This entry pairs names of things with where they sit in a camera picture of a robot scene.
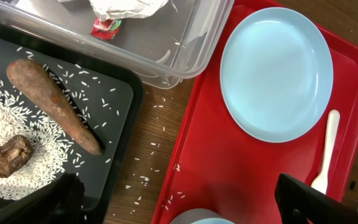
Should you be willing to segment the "brown food scrap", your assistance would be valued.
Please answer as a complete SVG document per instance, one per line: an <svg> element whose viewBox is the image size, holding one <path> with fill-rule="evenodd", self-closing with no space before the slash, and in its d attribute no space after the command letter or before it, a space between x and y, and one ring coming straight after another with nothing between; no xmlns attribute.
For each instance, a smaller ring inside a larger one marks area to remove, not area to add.
<svg viewBox="0 0 358 224"><path fill-rule="evenodd" d="M15 135L0 146L0 178L8 178L32 157L34 148L23 135Z"/></svg>

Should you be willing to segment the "brown carrot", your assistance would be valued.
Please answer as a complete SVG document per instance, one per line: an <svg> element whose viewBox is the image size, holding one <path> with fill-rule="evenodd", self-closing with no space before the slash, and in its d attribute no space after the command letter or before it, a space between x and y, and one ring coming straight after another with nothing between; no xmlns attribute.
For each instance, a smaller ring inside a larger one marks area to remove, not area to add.
<svg viewBox="0 0 358 224"><path fill-rule="evenodd" d="M84 150L101 154L101 146L93 133L81 122L58 85L31 59L19 59L6 70L9 81L28 99L53 119Z"/></svg>

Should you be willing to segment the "white tissue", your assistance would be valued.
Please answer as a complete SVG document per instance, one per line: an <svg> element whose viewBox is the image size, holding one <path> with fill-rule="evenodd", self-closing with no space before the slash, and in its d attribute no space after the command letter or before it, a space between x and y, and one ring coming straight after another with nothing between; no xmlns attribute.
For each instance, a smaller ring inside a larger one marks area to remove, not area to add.
<svg viewBox="0 0 358 224"><path fill-rule="evenodd" d="M76 20L144 19L154 15L168 0L74 0L57 1L52 12Z"/></svg>

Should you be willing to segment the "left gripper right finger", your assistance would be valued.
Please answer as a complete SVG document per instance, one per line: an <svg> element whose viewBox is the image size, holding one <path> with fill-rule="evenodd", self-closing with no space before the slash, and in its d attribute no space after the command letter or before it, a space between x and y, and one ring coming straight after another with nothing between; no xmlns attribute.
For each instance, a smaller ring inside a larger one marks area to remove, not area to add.
<svg viewBox="0 0 358 224"><path fill-rule="evenodd" d="M283 224L358 224L357 212L288 174L278 176L275 201Z"/></svg>

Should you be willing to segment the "pile of white rice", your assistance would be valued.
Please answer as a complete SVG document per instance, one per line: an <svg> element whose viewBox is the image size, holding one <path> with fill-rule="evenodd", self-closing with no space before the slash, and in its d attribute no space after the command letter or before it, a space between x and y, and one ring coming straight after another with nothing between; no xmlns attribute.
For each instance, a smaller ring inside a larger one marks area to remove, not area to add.
<svg viewBox="0 0 358 224"><path fill-rule="evenodd" d="M81 122L107 145L100 156L88 154L10 83L6 68L19 58L37 61L59 85ZM119 80L0 39L0 146L23 135L34 148L24 166L0 178L0 198L19 200L66 172L80 178L88 198L100 198L131 96Z"/></svg>

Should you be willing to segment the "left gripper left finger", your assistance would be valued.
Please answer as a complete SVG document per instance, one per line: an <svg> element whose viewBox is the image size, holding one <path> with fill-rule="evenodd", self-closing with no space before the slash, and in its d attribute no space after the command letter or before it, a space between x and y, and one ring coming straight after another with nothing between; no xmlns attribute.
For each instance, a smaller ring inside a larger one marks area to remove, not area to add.
<svg viewBox="0 0 358 224"><path fill-rule="evenodd" d="M0 208L0 224L5 223L84 223L81 211L85 186L76 174L58 180L28 196Z"/></svg>

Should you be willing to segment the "red snack wrapper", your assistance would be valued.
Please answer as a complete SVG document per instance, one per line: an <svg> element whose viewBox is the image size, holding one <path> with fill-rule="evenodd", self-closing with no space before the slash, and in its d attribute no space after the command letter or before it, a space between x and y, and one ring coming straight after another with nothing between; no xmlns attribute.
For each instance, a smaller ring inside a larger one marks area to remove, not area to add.
<svg viewBox="0 0 358 224"><path fill-rule="evenodd" d="M102 21L96 18L91 35L97 39L111 40L118 33L121 22L121 19Z"/></svg>

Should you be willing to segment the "light blue plate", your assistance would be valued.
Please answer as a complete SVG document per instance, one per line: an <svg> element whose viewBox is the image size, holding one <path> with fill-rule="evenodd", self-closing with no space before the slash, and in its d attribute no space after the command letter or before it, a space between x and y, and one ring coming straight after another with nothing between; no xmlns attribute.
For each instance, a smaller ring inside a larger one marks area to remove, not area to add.
<svg viewBox="0 0 358 224"><path fill-rule="evenodd" d="M333 91L330 49L317 26L285 7L267 7L243 19L221 58L224 103L247 134L288 142L307 133Z"/></svg>

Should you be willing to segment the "light blue bowl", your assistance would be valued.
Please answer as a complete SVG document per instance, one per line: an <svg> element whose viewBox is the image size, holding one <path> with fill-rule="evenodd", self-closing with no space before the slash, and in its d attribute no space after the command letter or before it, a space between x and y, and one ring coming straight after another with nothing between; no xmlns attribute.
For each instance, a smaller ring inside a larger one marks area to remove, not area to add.
<svg viewBox="0 0 358 224"><path fill-rule="evenodd" d="M227 220L205 208L195 208L185 211L175 217L170 224L234 224L232 221Z"/></svg>

